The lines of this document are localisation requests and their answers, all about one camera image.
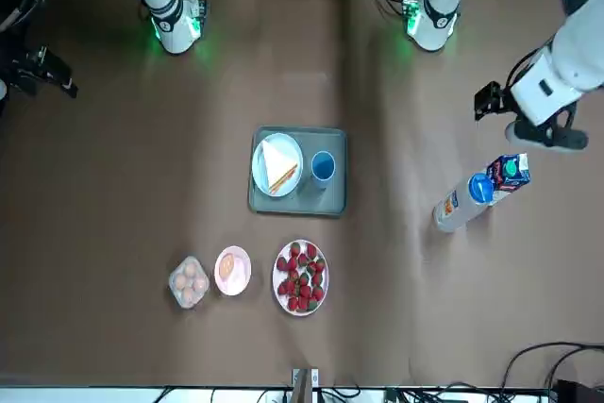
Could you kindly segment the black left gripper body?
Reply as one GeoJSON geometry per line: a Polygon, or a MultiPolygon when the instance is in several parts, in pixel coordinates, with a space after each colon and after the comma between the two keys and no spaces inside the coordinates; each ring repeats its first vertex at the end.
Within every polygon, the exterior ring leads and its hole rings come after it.
{"type": "Polygon", "coordinates": [[[491,88],[490,112],[494,114],[515,112],[515,100],[509,87],[494,85],[491,88]]]}

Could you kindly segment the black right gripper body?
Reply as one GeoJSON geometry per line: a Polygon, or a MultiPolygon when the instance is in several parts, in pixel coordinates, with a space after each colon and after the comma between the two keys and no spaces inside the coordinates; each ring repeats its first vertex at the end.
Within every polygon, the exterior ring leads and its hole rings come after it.
{"type": "Polygon", "coordinates": [[[41,45],[34,50],[28,50],[21,45],[1,46],[1,86],[6,92],[10,88],[19,91],[18,75],[32,75],[39,83],[48,83],[45,76],[44,59],[48,47],[41,45]]]}

